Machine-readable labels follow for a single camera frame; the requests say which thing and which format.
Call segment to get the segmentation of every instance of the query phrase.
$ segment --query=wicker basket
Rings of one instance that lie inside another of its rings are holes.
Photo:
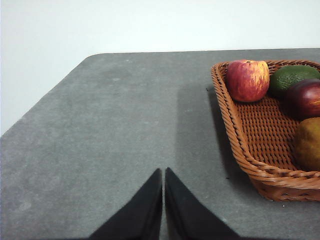
[[[229,62],[211,69],[213,85],[233,156],[269,200],[320,201],[320,172],[295,163],[293,139],[299,121],[288,117],[280,101],[265,96],[254,103],[233,101],[225,85]],[[320,64],[308,60],[267,60],[270,75],[286,65]]]

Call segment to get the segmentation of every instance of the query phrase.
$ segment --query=avocado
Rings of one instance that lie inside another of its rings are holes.
[[[320,172],[320,117],[300,122],[295,131],[294,151],[301,167]]]
[[[279,68],[270,77],[268,92],[279,99],[284,98],[289,87],[304,79],[320,79],[320,72],[306,65],[288,65]]]

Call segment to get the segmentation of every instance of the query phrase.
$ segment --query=basket rim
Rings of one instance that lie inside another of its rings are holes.
[[[270,65],[310,65],[320,71],[319,63],[306,59],[264,61],[268,67]],[[213,65],[211,67],[211,77],[232,153],[240,168],[250,178],[263,182],[266,185],[295,189],[320,189],[320,171],[283,169],[256,160],[251,155],[248,143],[244,137],[241,121],[237,114],[234,114],[236,110],[233,107],[233,100],[219,71],[220,68],[225,68],[229,63],[230,61],[224,61]]]

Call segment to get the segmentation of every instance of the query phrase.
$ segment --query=green avocado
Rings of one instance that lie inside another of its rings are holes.
[[[274,97],[282,99],[288,88],[304,79],[320,79],[320,72],[312,66],[283,66],[270,76],[268,91]]]

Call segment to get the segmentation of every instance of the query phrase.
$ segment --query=gray felt surface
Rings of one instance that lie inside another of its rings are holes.
[[[210,67],[235,59],[320,62],[320,49],[82,61],[1,138],[2,239],[86,237],[166,167],[241,236],[319,239],[320,202],[268,201],[233,159]]]

